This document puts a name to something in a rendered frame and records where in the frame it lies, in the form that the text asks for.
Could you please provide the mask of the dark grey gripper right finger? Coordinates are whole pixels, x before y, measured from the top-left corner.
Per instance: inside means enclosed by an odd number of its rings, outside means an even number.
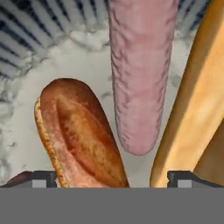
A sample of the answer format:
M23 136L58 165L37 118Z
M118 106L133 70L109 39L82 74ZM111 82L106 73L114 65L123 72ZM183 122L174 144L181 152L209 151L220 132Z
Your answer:
M168 171L167 178L167 187L169 188L222 188L222 185L201 179L190 171Z

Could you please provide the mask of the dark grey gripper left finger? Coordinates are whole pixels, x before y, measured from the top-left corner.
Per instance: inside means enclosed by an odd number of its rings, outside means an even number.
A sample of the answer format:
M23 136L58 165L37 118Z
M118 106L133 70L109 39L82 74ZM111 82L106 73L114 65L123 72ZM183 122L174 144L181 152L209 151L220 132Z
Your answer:
M55 171L23 171L0 188L56 188Z

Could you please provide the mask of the brown crusty bun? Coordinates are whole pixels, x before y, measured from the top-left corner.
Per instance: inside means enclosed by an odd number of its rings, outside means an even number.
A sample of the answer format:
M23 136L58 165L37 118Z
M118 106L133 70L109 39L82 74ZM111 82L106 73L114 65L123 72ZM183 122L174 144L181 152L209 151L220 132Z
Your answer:
M129 186L108 119L86 83L51 81L35 103L34 117L62 187Z

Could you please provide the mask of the pale yellow bun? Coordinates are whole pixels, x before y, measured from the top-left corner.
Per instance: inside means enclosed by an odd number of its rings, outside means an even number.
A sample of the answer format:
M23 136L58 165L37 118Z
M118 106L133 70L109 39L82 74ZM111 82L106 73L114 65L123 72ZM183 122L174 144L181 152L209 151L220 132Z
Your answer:
M211 0L157 149L150 186L167 186L169 171L193 171L223 119L224 0Z

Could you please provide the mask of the pink sausage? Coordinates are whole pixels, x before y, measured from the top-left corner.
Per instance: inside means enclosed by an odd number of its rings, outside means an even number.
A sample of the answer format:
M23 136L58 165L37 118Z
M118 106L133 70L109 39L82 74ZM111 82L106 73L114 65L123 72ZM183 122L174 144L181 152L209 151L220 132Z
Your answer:
M179 0L109 0L115 122L122 147L142 156L160 129Z

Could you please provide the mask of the marbled bowl with striped rim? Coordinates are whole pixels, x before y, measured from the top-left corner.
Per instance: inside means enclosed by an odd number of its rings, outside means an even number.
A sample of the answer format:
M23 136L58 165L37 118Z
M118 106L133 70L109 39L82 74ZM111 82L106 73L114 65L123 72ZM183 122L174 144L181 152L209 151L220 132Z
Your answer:
M127 177L150 186L151 168L201 21L211 0L179 0L157 141L138 156L121 145L116 127L109 0L0 0L0 186L21 172L54 171L39 136L34 106L59 78L86 83L108 119ZM224 119L192 172L224 186Z

